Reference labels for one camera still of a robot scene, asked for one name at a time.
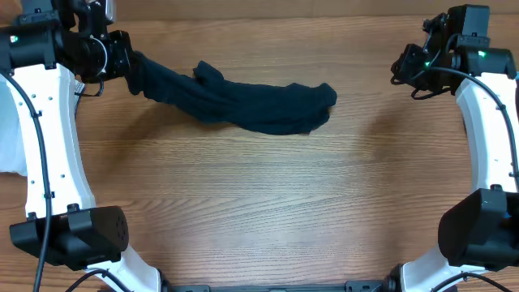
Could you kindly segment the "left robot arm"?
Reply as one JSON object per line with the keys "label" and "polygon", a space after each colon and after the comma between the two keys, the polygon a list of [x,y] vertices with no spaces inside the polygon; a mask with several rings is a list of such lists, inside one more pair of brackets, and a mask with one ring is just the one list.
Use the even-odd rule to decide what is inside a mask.
{"label": "left robot arm", "polygon": [[28,172],[26,219],[12,243],[39,265],[97,276],[115,291],[167,291],[161,271],[130,246],[117,206],[97,207],[75,125],[81,84],[103,84],[131,67],[131,43],[111,1],[25,1],[1,31],[1,73],[17,109]]}

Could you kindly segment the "dark navy t-shirt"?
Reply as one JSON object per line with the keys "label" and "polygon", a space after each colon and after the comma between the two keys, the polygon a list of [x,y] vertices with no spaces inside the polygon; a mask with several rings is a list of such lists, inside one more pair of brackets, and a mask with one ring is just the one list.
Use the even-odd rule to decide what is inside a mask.
{"label": "dark navy t-shirt", "polygon": [[232,123],[268,135],[308,134],[324,125],[337,102],[328,84],[280,87],[228,81],[201,61],[193,76],[180,75],[136,52],[125,75],[129,91],[174,105],[204,123]]}

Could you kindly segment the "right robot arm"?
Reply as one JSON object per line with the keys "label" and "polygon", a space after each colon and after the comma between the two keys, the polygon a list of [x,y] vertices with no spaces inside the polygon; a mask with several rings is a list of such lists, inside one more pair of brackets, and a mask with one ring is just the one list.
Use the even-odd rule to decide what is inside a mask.
{"label": "right robot arm", "polygon": [[454,291],[469,277],[518,264],[518,77],[512,53],[491,46],[488,6],[465,4],[427,19],[423,45],[392,65],[415,100],[450,92],[463,118],[471,191],[440,219],[437,244],[399,264],[377,291]]}

